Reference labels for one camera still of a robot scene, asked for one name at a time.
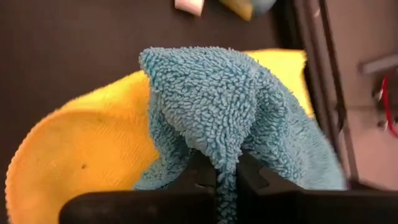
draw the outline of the terry loop texture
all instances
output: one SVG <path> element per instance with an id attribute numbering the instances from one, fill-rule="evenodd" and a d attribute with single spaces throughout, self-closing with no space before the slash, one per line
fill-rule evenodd
<path id="1" fill-rule="evenodd" d="M 241 147 L 303 188 L 345 188 L 316 122 L 251 57 L 218 47 L 149 48 L 140 64 L 150 78 L 149 130 L 160 157 L 135 189 L 166 187 L 186 167 L 190 148 L 197 149 L 219 173 L 219 222 L 234 223 Z"/>

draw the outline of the pink object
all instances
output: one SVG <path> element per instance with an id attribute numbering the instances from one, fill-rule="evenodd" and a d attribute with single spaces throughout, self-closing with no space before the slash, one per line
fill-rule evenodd
<path id="1" fill-rule="evenodd" d="M 187 11 L 195 16 L 200 16 L 205 0 L 175 0 L 174 7 Z"/>

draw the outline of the dark table surface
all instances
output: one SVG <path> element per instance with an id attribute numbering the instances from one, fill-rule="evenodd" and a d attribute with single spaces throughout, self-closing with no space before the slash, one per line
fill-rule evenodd
<path id="1" fill-rule="evenodd" d="M 150 46 L 277 47 L 271 15 L 245 22 L 216 1 L 202 18 L 173 1 L 0 1 L 0 174 L 30 128 L 66 101 L 137 70 Z M 0 223 L 5 222 L 0 203 Z"/>

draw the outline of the red wire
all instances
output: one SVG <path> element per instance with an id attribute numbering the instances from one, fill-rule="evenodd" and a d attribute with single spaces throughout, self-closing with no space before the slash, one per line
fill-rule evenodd
<path id="1" fill-rule="evenodd" d="M 384 111 L 386 112 L 386 119 L 387 119 L 387 127 L 390 130 L 391 134 L 398 138 L 398 133 L 394 127 L 394 120 L 392 119 L 392 112 L 390 108 L 390 101 L 388 99 L 388 76 L 383 78 L 383 82 L 381 84 L 381 97 L 383 100 Z"/>

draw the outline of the yellow microfiber towel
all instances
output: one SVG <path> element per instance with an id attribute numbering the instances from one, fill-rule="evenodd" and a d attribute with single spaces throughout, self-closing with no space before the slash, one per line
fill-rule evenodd
<path id="1" fill-rule="evenodd" d="M 302 74 L 304 52 L 248 54 L 279 77 L 313 116 Z M 148 100 L 149 79 L 138 71 L 68 102 L 37 123 L 7 172 L 11 223 L 57 223 L 62 205 L 77 195 L 130 189 L 158 156 L 147 125 Z"/>

